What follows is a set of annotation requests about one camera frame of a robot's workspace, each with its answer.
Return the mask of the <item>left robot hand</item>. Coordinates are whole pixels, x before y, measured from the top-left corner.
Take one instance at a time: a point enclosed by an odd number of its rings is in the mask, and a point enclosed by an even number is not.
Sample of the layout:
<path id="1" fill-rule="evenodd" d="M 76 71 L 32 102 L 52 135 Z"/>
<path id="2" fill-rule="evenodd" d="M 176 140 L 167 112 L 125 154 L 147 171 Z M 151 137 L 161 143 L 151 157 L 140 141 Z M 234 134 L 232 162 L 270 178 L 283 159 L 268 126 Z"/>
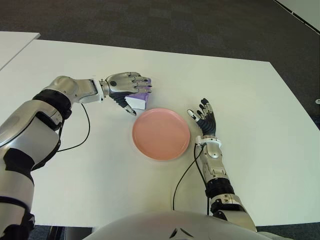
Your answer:
<path id="1" fill-rule="evenodd" d="M 129 114 L 137 113 L 126 101 L 126 97 L 134 94 L 151 93 L 151 79 L 141 76 L 138 72 L 122 72 L 108 76 L 101 80 L 100 86 L 103 96 L 110 97 Z"/>

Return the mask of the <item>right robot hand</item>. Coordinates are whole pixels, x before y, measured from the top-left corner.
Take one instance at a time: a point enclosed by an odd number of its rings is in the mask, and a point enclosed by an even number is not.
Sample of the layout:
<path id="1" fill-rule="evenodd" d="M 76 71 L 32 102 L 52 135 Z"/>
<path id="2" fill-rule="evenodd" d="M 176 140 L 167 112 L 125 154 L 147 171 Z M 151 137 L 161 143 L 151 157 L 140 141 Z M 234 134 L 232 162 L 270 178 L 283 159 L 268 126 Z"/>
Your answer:
<path id="1" fill-rule="evenodd" d="M 196 122 L 202 131 L 202 135 L 216 135 L 216 119 L 213 108 L 206 98 L 203 98 L 199 104 L 200 110 L 194 112 L 191 109 L 187 110 L 188 115 Z"/>

